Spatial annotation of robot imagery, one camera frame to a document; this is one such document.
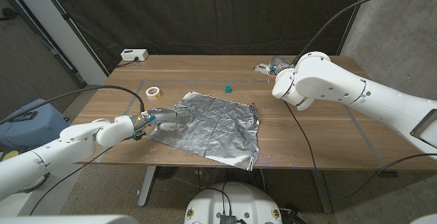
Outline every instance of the aluminum foil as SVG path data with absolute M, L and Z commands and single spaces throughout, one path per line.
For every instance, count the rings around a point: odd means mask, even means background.
M 163 131 L 157 126 L 149 138 L 199 156 L 251 171 L 258 160 L 259 115 L 255 104 L 246 105 L 189 92 L 174 107 L 190 116 L 171 122 L 184 129 Z

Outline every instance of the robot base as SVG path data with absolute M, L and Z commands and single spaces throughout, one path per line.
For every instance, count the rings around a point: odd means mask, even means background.
M 223 184 L 215 184 L 211 188 L 221 191 Z M 258 188 L 241 182 L 228 182 L 225 185 L 224 192 L 231 202 L 231 215 L 229 214 L 229 204 L 226 196 L 224 196 L 226 216 L 223 216 L 222 193 L 212 189 L 205 189 L 189 203 L 184 223 L 282 224 L 278 205 Z

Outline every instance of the wooden table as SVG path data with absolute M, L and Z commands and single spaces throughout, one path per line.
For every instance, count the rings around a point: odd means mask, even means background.
M 187 92 L 198 92 L 243 104 L 255 103 L 259 111 L 259 159 L 254 168 L 313 169 L 309 146 L 285 103 L 271 94 L 274 81 L 253 71 L 260 63 L 269 63 L 271 56 L 190 56 L 151 55 L 145 62 L 117 68 L 105 82 L 136 91 L 145 109 L 171 107 Z M 293 56 L 284 57 L 292 60 Z M 331 57 L 332 61 L 357 75 L 368 78 L 351 57 Z M 225 86 L 231 93 L 225 93 Z M 158 86 L 162 96 L 148 100 L 147 88 Z M 323 170 L 377 170 L 394 160 L 418 154 L 416 148 L 385 125 L 330 101 L 316 100 L 305 111 L 292 107 L 297 120 L 308 136 L 315 163 Z M 98 118 L 113 120 L 121 115 L 139 112 L 139 102 L 118 89 L 101 89 L 88 102 L 74 124 Z M 97 147 L 97 156 L 104 148 Z M 201 156 L 177 150 L 152 141 L 123 141 L 99 157 L 96 162 L 114 165 L 147 165 L 140 191 L 140 206 L 147 203 L 156 166 L 230 167 Z M 437 170 L 430 158 L 413 158 L 390 170 Z M 322 207 L 331 212 L 323 178 L 314 176 Z

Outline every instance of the wall outlet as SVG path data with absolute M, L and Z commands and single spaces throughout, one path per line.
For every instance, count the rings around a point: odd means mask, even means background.
M 145 61 L 149 53 L 146 49 L 124 49 L 120 55 L 123 61 L 134 61 L 135 57 L 138 57 L 139 61 Z

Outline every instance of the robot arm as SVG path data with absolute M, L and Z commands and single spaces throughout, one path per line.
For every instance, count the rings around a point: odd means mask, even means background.
M 186 110 L 152 109 L 135 116 L 116 117 L 114 123 L 99 119 L 70 126 L 61 131 L 58 139 L 0 163 L 0 201 L 33 186 L 35 181 L 62 165 L 93 156 L 96 153 L 94 141 L 111 147 L 125 139 L 140 139 L 145 135 L 146 126 L 175 130 L 183 125 L 168 121 L 188 114 Z
M 308 108 L 315 99 L 340 102 L 382 122 L 425 153 L 437 153 L 437 101 L 401 93 L 332 63 L 320 52 L 307 53 L 296 66 L 274 57 L 256 71 L 275 74 L 272 95 Z

